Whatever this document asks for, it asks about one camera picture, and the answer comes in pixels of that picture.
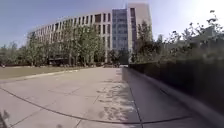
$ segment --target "building facade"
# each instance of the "building facade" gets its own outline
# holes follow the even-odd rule
[[[127,4],[125,9],[111,9],[58,20],[38,27],[30,31],[28,35],[35,33],[40,42],[54,43],[54,36],[58,37],[56,41],[60,41],[62,27],[66,21],[74,27],[76,25],[96,25],[105,44],[105,56],[107,56],[108,51],[112,49],[125,49],[131,52],[137,40],[138,24],[145,21],[151,25],[151,16],[147,4],[133,3]]]

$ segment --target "sky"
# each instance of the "sky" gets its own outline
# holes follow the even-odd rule
[[[14,41],[25,44],[26,35],[35,27],[57,19],[91,11],[125,8],[126,3],[149,4],[153,36],[168,37],[172,31],[182,33],[189,23],[206,25],[215,10],[224,25],[223,0],[0,0],[0,46]]]

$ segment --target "green hedge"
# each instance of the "green hedge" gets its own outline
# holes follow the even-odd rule
[[[224,115],[224,60],[179,60],[130,64],[129,67],[204,102]]]

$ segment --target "lawn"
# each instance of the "lawn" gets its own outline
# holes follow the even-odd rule
[[[36,75],[50,72],[60,72],[80,69],[80,67],[0,67],[0,79]]]

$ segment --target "road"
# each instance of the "road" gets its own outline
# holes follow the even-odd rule
[[[0,84],[12,128],[209,128],[127,68],[91,68]]]

